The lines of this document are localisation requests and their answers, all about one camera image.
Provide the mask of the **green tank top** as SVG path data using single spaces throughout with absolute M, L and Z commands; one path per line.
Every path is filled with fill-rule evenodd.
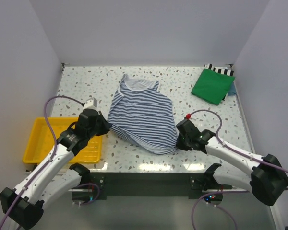
M 191 94 L 208 103 L 219 105 L 229 92 L 234 76 L 228 76 L 204 69 L 191 90 Z

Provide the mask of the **blue white striped tank top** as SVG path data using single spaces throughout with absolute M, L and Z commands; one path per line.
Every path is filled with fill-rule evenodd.
M 172 101 L 160 92 L 160 82 L 124 74 L 108 114 L 111 129 L 120 138 L 152 154 L 176 151 L 178 133 Z

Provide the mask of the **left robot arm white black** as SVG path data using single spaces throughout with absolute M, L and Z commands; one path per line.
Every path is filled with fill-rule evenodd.
M 74 187 L 89 185 L 89 170 L 79 163 L 73 164 L 59 179 L 54 177 L 95 136 L 109 132 L 110 123 L 100 111 L 84 109 L 72 123 L 55 139 L 51 152 L 43 161 L 13 189 L 4 188 L 0 193 L 2 211 L 0 223 L 11 218 L 25 230 L 31 229 L 41 219 L 46 204 Z

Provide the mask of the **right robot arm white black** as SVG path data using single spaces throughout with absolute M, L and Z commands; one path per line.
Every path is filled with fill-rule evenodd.
M 176 127 L 178 149 L 201 151 L 239 170 L 222 173 L 220 163 L 212 164 L 204 172 L 204 190 L 230 185 L 249 191 L 263 204 L 273 206 L 288 187 L 288 177 L 277 157 L 271 154 L 263 157 L 236 148 L 217 133 L 200 131 L 189 119 L 180 121 Z

